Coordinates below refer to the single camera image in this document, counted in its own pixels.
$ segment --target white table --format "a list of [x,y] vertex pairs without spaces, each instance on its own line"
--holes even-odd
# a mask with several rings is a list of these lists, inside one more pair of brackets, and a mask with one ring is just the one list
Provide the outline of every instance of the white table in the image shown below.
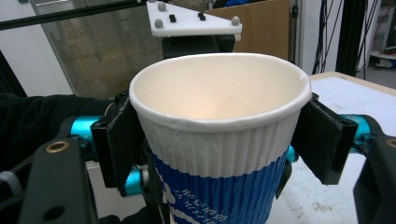
[[[384,133],[396,136],[396,90],[348,77],[325,73],[311,77],[312,91],[338,114],[366,114]],[[358,223],[353,188],[365,158],[349,154],[340,182],[324,186],[299,159],[279,199],[274,199],[267,223]]]

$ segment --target wire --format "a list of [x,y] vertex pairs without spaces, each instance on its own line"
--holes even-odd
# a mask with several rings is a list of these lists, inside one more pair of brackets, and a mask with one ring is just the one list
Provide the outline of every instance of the wire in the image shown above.
[[320,16],[319,16],[319,32],[318,32],[318,44],[317,44],[317,53],[314,61],[314,68],[312,69],[312,75],[317,74],[319,70],[320,60],[321,60],[321,53],[323,51],[323,28],[325,25],[325,17],[324,17],[324,8],[327,7],[327,1],[322,0],[320,6]]
[[363,79],[364,80],[366,79],[366,73],[365,73],[366,69],[365,68],[366,68],[366,61],[367,61],[366,60],[366,37],[367,37],[367,34],[368,34],[369,30],[370,30],[370,27],[371,27],[371,24],[372,24],[374,15],[375,15],[375,9],[376,9],[377,5],[378,5],[378,0],[374,0],[373,5],[372,5],[372,7],[370,9],[370,13],[367,16],[368,2],[366,1],[364,35],[363,35],[363,41],[361,43],[361,47],[360,47],[359,53],[358,53],[358,62],[357,62],[356,67],[355,67],[355,71],[357,72],[358,68],[359,68],[359,63],[360,63],[360,60],[361,60],[361,53],[364,50],[364,55],[363,55],[363,60],[364,60],[364,62],[363,62]]
[[[330,8],[329,8],[329,11],[327,11],[327,2],[326,2],[326,7],[324,8],[325,9],[325,17],[326,17],[326,21],[324,22],[324,26],[326,27],[326,31],[325,31],[325,46],[328,46],[328,40],[327,40],[327,24],[328,24],[328,21],[329,21],[329,17],[330,17],[330,14],[332,13],[332,4],[333,4],[333,0],[332,0],[332,2],[330,3]],[[325,51],[323,51],[323,49],[321,50],[321,69],[320,69],[320,72],[324,72],[324,70],[325,70],[325,67],[326,67],[326,59],[327,59],[327,53],[328,53],[328,51],[327,50],[325,50]]]
[[[327,12],[327,1],[326,1],[326,6],[324,8],[324,18],[326,18],[326,19],[325,19],[325,21],[323,23],[323,31],[322,31],[322,32],[324,32],[324,35],[323,35],[324,36],[324,46],[327,45],[327,21],[328,21],[329,16],[330,16],[330,13]],[[321,61],[321,64],[323,64],[323,62],[324,62],[323,39],[322,39],[322,43],[321,44],[322,45],[321,45],[321,50],[320,50],[320,53],[321,53],[320,54],[320,61]]]
[[339,17],[340,11],[341,11],[341,5],[343,5],[343,0],[341,0],[340,5],[338,6],[337,16],[335,17],[334,27],[332,28],[332,36],[330,37],[329,45],[327,45],[326,53],[325,53],[325,56],[324,56],[324,63],[322,64],[322,72],[324,72],[324,69],[326,67],[327,55],[329,54],[330,45],[332,44],[332,37],[334,36],[335,26],[336,26],[336,24],[338,22],[338,17]]

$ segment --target glass panel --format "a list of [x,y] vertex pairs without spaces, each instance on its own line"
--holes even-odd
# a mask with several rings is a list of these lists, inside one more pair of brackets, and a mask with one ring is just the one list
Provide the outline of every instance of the glass panel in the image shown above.
[[[31,0],[37,15],[108,4],[111,0]],[[202,11],[204,1],[172,1]],[[145,6],[42,24],[73,93],[98,99],[126,91],[143,68],[163,59]]]

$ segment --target white paper cup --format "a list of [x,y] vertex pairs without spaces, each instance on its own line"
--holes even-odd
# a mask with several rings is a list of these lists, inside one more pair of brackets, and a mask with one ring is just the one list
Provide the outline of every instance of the white paper cup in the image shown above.
[[261,54],[155,63],[130,87],[176,223],[264,223],[308,76]]

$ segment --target white plastic mount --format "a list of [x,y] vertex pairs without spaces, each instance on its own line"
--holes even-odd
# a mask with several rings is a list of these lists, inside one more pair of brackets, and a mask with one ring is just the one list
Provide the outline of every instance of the white plastic mount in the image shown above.
[[[205,20],[202,21],[197,11],[159,1],[147,1],[147,7],[151,33],[157,37],[238,35],[242,32],[242,24],[239,20],[229,21],[204,14]],[[175,16],[175,22],[171,22],[169,17],[171,15]]]

